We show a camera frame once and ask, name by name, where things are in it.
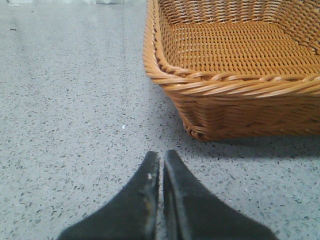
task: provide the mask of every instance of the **gray floor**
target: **gray floor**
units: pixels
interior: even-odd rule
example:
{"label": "gray floor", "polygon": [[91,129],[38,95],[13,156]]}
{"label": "gray floor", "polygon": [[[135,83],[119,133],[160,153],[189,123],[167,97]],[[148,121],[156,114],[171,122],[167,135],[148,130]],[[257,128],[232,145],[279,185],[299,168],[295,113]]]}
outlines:
{"label": "gray floor", "polygon": [[55,239],[168,149],[281,240],[320,239],[320,138],[191,139],[145,76],[145,8],[0,5],[0,239]]}

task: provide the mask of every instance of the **terrazzo floor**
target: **terrazzo floor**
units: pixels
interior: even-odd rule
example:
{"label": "terrazzo floor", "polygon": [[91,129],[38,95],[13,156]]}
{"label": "terrazzo floor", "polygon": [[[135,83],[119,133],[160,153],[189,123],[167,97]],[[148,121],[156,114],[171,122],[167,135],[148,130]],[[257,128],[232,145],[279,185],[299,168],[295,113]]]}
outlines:
{"label": "terrazzo floor", "polygon": [[[0,239],[51,240],[176,149],[280,240],[320,239],[320,138],[200,142],[145,76],[146,4],[0,4]],[[157,239],[166,239],[160,195]]]}

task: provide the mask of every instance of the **woven basket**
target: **woven basket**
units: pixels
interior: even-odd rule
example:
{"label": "woven basket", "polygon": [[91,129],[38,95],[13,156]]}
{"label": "woven basket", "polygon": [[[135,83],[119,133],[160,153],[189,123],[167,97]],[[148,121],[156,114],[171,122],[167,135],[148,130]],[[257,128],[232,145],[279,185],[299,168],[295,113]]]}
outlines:
{"label": "woven basket", "polygon": [[148,0],[143,59],[187,133],[320,134],[320,0]]}

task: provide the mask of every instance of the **black object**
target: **black object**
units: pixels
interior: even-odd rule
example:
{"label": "black object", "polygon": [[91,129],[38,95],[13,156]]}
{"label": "black object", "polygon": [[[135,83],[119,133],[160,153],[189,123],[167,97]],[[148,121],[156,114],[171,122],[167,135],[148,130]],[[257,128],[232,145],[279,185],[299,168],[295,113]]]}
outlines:
{"label": "black object", "polygon": [[149,151],[107,205],[64,230],[58,240],[154,240],[158,192],[159,160]]}
{"label": "black object", "polygon": [[163,191],[169,240],[277,240],[267,227],[214,196],[174,150],[164,160]]}

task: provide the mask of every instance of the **brown wicker weave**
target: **brown wicker weave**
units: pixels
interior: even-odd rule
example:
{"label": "brown wicker weave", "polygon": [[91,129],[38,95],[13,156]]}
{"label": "brown wicker weave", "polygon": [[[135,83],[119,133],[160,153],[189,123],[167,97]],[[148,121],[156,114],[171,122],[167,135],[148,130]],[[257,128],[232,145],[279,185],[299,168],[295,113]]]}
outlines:
{"label": "brown wicker weave", "polygon": [[148,0],[144,66],[196,139],[320,134],[320,0]]}

